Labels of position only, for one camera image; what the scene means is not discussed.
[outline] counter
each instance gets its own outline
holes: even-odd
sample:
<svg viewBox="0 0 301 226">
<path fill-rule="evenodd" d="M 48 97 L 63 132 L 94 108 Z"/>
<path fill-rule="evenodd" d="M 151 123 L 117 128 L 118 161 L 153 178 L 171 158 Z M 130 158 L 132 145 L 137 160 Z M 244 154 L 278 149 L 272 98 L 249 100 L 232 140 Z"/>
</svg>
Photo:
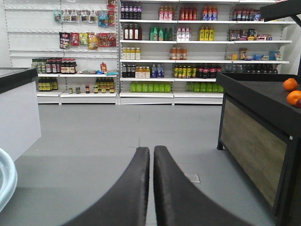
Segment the counter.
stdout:
<svg viewBox="0 0 301 226">
<path fill-rule="evenodd" d="M 35 68 L 0 68 L 0 148 L 15 161 L 41 137 Z"/>
</svg>

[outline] shelf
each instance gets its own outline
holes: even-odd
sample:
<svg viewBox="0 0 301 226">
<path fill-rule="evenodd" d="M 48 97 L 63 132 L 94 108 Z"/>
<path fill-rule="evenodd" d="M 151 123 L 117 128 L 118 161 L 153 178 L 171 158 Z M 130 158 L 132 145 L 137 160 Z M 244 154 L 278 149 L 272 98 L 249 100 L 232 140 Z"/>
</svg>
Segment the shelf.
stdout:
<svg viewBox="0 0 301 226">
<path fill-rule="evenodd" d="M 121 19 L 119 20 L 121 23 L 125 22 L 125 23 L 161 23 L 161 24 L 177 24 L 178 21 L 177 20 L 124 20 Z"/>
<path fill-rule="evenodd" d="M 121 43 L 176 44 L 176 41 L 120 40 Z"/>
<path fill-rule="evenodd" d="M 234 44 L 233 41 L 177 41 L 183 44 Z"/>
<path fill-rule="evenodd" d="M 194 81 L 207 81 L 207 82 L 216 82 L 216 79 L 199 79 L 199 78 L 196 78 L 196 79 L 179 79 L 179 78 L 174 78 L 174 81 L 191 81 L 191 82 L 194 82 Z"/>
<path fill-rule="evenodd" d="M 173 93 L 131 93 L 121 92 L 120 97 L 155 97 L 155 98 L 174 98 Z"/>
<path fill-rule="evenodd" d="M 280 60 L 233 60 L 233 64 L 289 64 L 289 61 Z"/>
<path fill-rule="evenodd" d="M 236 24 L 237 21 L 228 20 L 178 20 L 178 24 Z"/>
<path fill-rule="evenodd" d="M 231 64 L 232 60 L 176 60 L 175 62 L 178 64 Z"/>
<path fill-rule="evenodd" d="M 175 60 L 161 60 L 161 59 L 149 59 L 149 60 L 120 60 L 120 62 L 129 63 L 175 63 Z"/>
<path fill-rule="evenodd" d="M 174 81 L 174 78 L 150 78 L 150 79 L 120 78 L 120 81 Z"/>
</svg>

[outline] store shelf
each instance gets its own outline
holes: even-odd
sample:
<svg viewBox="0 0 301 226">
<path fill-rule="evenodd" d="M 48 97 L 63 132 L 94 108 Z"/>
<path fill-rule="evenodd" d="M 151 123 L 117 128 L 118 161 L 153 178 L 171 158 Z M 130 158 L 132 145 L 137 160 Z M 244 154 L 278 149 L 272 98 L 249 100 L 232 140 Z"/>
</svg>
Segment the store shelf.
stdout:
<svg viewBox="0 0 301 226">
<path fill-rule="evenodd" d="M 176 60 L 178 64 L 231 64 L 232 60 Z"/>
<path fill-rule="evenodd" d="M 121 43 L 176 44 L 176 41 L 120 40 Z"/>
<path fill-rule="evenodd" d="M 234 44 L 233 41 L 177 41 L 183 44 Z"/>
<path fill-rule="evenodd" d="M 174 78 L 150 78 L 150 79 L 120 78 L 120 81 L 174 81 Z"/>
<path fill-rule="evenodd" d="M 161 23 L 161 24 L 177 24 L 178 21 L 177 20 L 124 20 L 121 19 L 119 20 L 121 23 L 125 22 L 125 23 Z"/>
<path fill-rule="evenodd" d="M 229 20 L 178 20 L 178 24 L 236 24 Z"/>
<path fill-rule="evenodd" d="M 207 81 L 207 82 L 216 82 L 216 79 L 179 79 L 179 78 L 174 78 L 174 81 Z"/>
<path fill-rule="evenodd" d="M 233 60 L 233 64 L 289 64 L 289 61 L 280 61 L 280 60 Z"/>
<path fill-rule="evenodd" d="M 175 63 L 175 60 L 147 59 L 147 60 L 120 60 L 120 62 L 129 63 Z"/>
</svg>

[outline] display shelf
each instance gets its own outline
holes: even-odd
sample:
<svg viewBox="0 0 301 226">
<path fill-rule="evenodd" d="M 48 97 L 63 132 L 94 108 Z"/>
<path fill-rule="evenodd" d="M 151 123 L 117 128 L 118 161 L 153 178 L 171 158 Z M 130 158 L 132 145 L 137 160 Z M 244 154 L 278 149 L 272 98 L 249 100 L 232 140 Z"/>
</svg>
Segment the display shelf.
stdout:
<svg viewBox="0 0 301 226">
<path fill-rule="evenodd" d="M 177 24 L 177 20 L 125 20 L 121 19 L 119 20 L 121 23 L 161 23 L 161 24 Z"/>
<path fill-rule="evenodd" d="M 233 41 L 177 41 L 183 44 L 234 44 Z"/>
<path fill-rule="evenodd" d="M 174 81 L 207 81 L 207 82 L 216 82 L 216 79 L 199 79 L 199 78 L 191 78 L 191 79 L 179 79 L 179 78 L 174 78 Z"/>
<path fill-rule="evenodd" d="M 176 44 L 177 41 L 120 40 L 121 43 Z"/>
<path fill-rule="evenodd" d="M 161 59 L 143 59 L 143 60 L 120 60 L 120 62 L 130 63 L 175 63 L 175 60 L 161 60 Z"/>
<path fill-rule="evenodd" d="M 233 64 L 289 64 L 289 61 L 281 61 L 281 60 L 233 60 Z"/>
<path fill-rule="evenodd" d="M 150 79 L 120 78 L 120 81 L 174 81 L 174 78 L 150 78 Z"/>
</svg>

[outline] yellow bottle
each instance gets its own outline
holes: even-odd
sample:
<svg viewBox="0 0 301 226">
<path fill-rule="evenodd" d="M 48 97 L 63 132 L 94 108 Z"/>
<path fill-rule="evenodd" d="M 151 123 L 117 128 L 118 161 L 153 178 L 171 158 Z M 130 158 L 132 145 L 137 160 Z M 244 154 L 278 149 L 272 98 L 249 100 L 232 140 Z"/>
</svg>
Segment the yellow bottle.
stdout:
<svg viewBox="0 0 301 226">
<path fill-rule="evenodd" d="M 208 27 L 205 28 L 204 41 L 209 41 L 209 29 L 208 29 Z"/>
<path fill-rule="evenodd" d="M 199 41 L 204 41 L 205 37 L 205 30 L 204 27 L 201 27 L 201 30 L 199 31 Z"/>
<path fill-rule="evenodd" d="M 214 41 L 214 29 L 213 29 L 213 27 L 210 27 L 210 30 L 209 30 L 209 41 Z"/>
</svg>

